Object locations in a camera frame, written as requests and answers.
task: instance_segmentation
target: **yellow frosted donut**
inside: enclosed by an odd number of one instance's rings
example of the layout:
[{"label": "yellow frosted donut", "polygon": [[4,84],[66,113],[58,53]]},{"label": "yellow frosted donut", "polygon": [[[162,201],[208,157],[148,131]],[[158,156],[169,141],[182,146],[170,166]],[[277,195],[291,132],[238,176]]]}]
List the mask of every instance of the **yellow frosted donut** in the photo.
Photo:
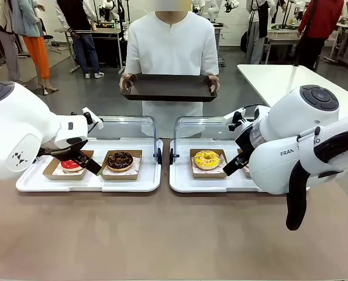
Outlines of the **yellow frosted donut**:
[{"label": "yellow frosted donut", "polygon": [[214,151],[202,150],[196,153],[195,164],[202,170],[213,170],[219,166],[220,158]]}]

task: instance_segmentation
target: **person in red jacket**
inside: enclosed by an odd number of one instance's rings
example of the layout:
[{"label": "person in red jacket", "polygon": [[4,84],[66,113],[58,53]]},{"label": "person in red jacket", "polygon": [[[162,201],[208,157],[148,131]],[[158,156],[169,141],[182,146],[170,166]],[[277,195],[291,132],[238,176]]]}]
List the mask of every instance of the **person in red jacket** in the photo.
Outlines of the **person in red jacket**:
[{"label": "person in red jacket", "polygon": [[325,41],[335,30],[344,5],[344,0],[311,0],[298,28],[298,37],[301,37],[302,32],[309,23],[313,1],[317,1],[317,4],[308,35],[306,38],[301,38],[297,47],[299,54],[298,64],[311,70],[313,70],[316,59],[321,54]]}]

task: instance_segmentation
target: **red jacket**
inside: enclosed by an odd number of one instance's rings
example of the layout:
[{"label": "red jacket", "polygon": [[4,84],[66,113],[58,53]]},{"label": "red jacket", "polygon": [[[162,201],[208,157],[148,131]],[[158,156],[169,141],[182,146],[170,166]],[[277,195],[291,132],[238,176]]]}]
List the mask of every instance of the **red jacket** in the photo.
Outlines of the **red jacket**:
[{"label": "red jacket", "polygon": [[[313,1],[311,0],[304,18],[298,28],[302,32],[309,21]],[[335,30],[337,21],[342,14],[344,0],[317,0],[316,11],[310,26],[308,37],[327,39]]]}]

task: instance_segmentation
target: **gray pants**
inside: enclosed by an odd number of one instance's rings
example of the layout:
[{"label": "gray pants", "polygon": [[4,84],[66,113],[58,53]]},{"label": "gray pants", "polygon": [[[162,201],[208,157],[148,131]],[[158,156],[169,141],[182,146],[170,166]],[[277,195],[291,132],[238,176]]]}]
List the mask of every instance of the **gray pants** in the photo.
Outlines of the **gray pants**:
[{"label": "gray pants", "polygon": [[0,31],[0,41],[5,50],[6,65],[9,71],[9,80],[21,82],[20,68],[18,63],[18,52],[15,47],[14,35]]},{"label": "gray pants", "polygon": [[246,60],[248,64],[260,64],[265,38],[260,36],[260,23],[253,22],[250,28]]}]

